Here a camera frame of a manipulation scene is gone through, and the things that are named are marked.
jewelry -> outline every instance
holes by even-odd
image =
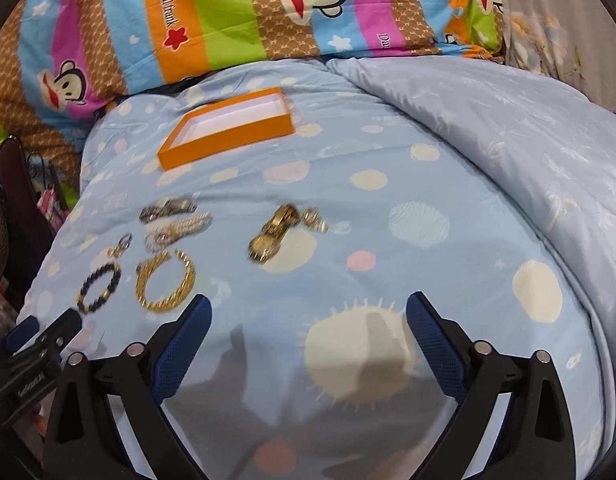
[[[164,250],[167,246],[175,243],[180,238],[203,231],[213,219],[210,211],[201,215],[185,218],[178,222],[172,222],[162,228],[148,233],[144,237],[146,249],[156,253]]]
[[[83,304],[83,300],[86,297],[90,286],[107,272],[112,272],[112,278],[110,279],[110,283],[108,284],[108,286],[90,305]],[[82,290],[80,290],[79,294],[77,295],[77,308],[84,314],[88,314],[89,312],[95,312],[96,310],[101,308],[103,304],[108,301],[110,295],[117,290],[117,285],[119,285],[120,279],[121,267],[119,267],[119,265],[114,263],[108,263],[99,267],[99,269],[95,270],[95,272],[88,276],[88,278],[86,278],[86,281],[83,282]]]
[[[173,216],[182,213],[194,213],[197,205],[187,198],[171,198],[163,207],[149,205],[144,207],[139,213],[139,219],[144,224],[148,224],[162,216]]]
[[[108,249],[108,256],[112,256],[113,258],[120,258],[122,254],[126,252],[126,249],[130,247],[130,242],[133,241],[133,235],[130,233],[122,236],[119,243]]]
[[[279,252],[281,239],[269,234],[255,236],[248,244],[248,257],[258,264],[265,264]]]
[[[141,262],[137,265],[137,284],[134,291],[139,303],[142,304],[142,307],[156,312],[167,312],[168,310],[172,310],[181,304],[181,302],[186,299],[186,296],[192,290],[196,276],[195,266],[187,254],[175,250],[175,256],[178,257],[178,259],[181,260],[186,267],[184,279],[182,280],[181,285],[179,285],[168,298],[159,301],[150,302],[146,300],[146,284],[148,283],[148,279],[152,276],[153,272],[155,272],[155,270],[162,263],[167,262],[170,259],[170,253],[165,250],[161,251],[149,260]]]
[[[322,220],[316,207],[306,209],[302,215],[302,220],[311,231],[325,233],[328,230],[328,224]]]
[[[301,220],[312,231],[325,233],[328,230],[328,224],[322,220],[317,208],[309,207],[300,214],[299,209],[293,204],[284,204],[261,227],[261,233],[250,241],[248,257],[258,264],[265,264],[279,252],[281,240],[286,236],[288,229],[299,225]]]

gold bracelet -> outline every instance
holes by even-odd
[[[182,280],[181,285],[179,285],[168,298],[153,301],[152,303],[146,300],[146,285],[148,283],[148,279],[162,263],[167,262],[170,259],[170,253],[163,250],[149,260],[141,262],[137,265],[137,284],[134,291],[139,303],[142,304],[142,307],[156,312],[167,312],[180,305],[181,302],[186,299],[186,296],[190,294],[192,286],[195,284],[195,266],[187,254],[175,250],[175,256],[184,262],[184,266],[186,267],[184,279]]]

orange box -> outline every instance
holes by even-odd
[[[164,170],[294,133],[281,88],[226,99],[185,114],[157,152]]]

light blue comforter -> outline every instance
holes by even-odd
[[[288,96],[296,134],[159,168],[155,153],[183,113],[269,86]],[[574,142],[578,132],[597,136],[589,151]],[[130,232],[118,291],[84,318],[69,349],[97,358],[147,340],[185,303],[157,315],[136,300],[134,268],[149,256],[138,215],[159,199],[193,196],[213,222],[173,248],[194,261],[191,296],[210,298],[213,324],[164,409],[211,479],[409,478],[454,410],[403,320],[415,290],[473,339],[514,355],[552,354],[582,478],[614,428],[616,279],[597,288],[590,267],[610,274],[601,266],[616,265],[616,247],[589,247],[602,241],[592,224],[570,222],[598,201],[590,222],[603,236],[616,232],[616,206],[582,176],[616,169],[616,153],[603,155],[614,136],[616,118],[580,94],[475,60],[262,62],[177,98],[136,96],[91,132],[82,198],[22,316],[47,325],[74,306],[106,248]],[[615,163],[594,170],[597,156]],[[318,207],[330,230],[292,229],[259,267],[248,242],[284,202]],[[148,296],[168,295],[181,276],[179,262],[165,264]],[[122,415],[119,425],[150,476]]]

polka dot bedsheet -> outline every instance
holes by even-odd
[[[271,86],[288,97],[294,135],[162,171],[156,151],[182,114]],[[455,407],[405,323],[416,290],[473,339],[512,355],[552,354],[578,477],[590,469],[604,429],[600,359],[560,266],[479,169],[316,60],[231,68],[177,98],[135,96],[103,118],[86,142],[81,199],[21,317],[47,326],[74,306],[108,247],[131,233],[118,290],[83,318],[69,351],[115,355],[176,319],[188,301],[153,314],[134,283],[136,264],[149,257],[141,209],[182,195],[213,214],[206,231],[171,247],[194,261],[190,297],[210,299],[213,323],[163,409],[211,479],[409,478]],[[330,229],[291,229],[278,255],[258,266],[248,242],[285,202],[316,206]],[[181,277],[180,262],[166,263],[147,296],[167,296]],[[117,415],[134,466],[152,477]],[[485,464],[497,430],[488,429],[470,472]]]

